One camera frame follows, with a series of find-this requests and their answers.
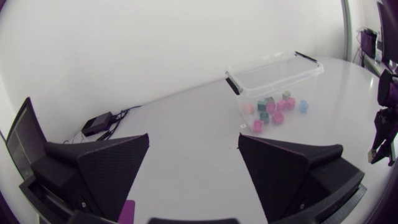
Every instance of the purple mat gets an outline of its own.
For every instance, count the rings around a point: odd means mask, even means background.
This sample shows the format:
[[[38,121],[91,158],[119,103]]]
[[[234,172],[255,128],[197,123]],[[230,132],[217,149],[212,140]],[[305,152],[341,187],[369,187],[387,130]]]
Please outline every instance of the purple mat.
[[[133,200],[126,200],[122,212],[120,213],[118,223],[120,224],[133,224],[134,223],[134,209],[136,202]]]

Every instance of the white wall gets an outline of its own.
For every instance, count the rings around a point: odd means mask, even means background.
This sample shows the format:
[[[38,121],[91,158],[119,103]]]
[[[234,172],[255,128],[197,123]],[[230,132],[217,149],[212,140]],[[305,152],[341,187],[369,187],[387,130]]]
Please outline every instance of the white wall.
[[[56,142],[93,116],[224,78],[229,64],[284,50],[343,58],[343,41],[339,0],[7,1],[0,14],[11,103],[31,96]]]
[[[363,1],[365,26],[374,31],[381,31],[380,15],[379,15],[379,9],[377,8],[377,2],[381,1],[378,0]]]
[[[349,13],[351,19],[351,55],[348,60],[352,62],[361,44],[358,42],[357,30],[365,26],[363,0],[347,0],[349,6]],[[359,64],[358,55],[355,58],[355,63]]]
[[[11,105],[10,99],[4,87],[2,77],[0,74],[0,131],[6,138],[10,130],[11,124],[14,121],[16,112]]]

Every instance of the purple object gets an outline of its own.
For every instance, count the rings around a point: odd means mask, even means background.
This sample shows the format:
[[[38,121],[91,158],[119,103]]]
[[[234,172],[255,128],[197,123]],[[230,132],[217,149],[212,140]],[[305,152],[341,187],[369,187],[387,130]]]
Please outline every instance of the purple object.
[[[261,120],[254,120],[253,122],[253,132],[254,133],[261,133],[262,132],[262,127],[264,125],[264,121]]]
[[[133,224],[134,223],[134,210],[136,202],[133,200],[126,200],[122,212],[120,213],[118,223],[120,224]]]
[[[267,103],[267,112],[269,114],[272,114],[273,112],[275,112],[275,108],[276,108],[275,103],[272,103],[272,102]]]

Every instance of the blue cube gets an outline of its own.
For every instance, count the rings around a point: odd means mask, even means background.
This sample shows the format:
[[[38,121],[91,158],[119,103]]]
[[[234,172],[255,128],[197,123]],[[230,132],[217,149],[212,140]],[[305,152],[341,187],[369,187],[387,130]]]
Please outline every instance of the blue cube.
[[[305,100],[300,101],[300,104],[298,106],[298,109],[300,110],[301,113],[306,113],[308,110],[308,103]]]

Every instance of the black cable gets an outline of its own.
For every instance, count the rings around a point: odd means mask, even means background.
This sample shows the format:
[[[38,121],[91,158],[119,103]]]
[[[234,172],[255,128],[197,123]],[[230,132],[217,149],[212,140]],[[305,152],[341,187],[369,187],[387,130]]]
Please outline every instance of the black cable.
[[[121,110],[120,113],[113,115],[112,119],[111,119],[111,124],[116,123],[115,127],[112,130],[105,132],[105,134],[103,134],[101,137],[99,137],[97,139],[97,141],[108,140],[109,138],[111,138],[113,133],[115,132],[115,130],[118,128],[120,121],[129,113],[129,111],[131,109],[139,108],[139,107],[141,107],[141,106],[133,106],[133,107],[127,108],[125,110]]]
[[[73,139],[72,139],[72,144],[73,144],[73,142],[75,141],[75,137],[76,137],[76,134],[75,134],[75,136],[74,136]]]

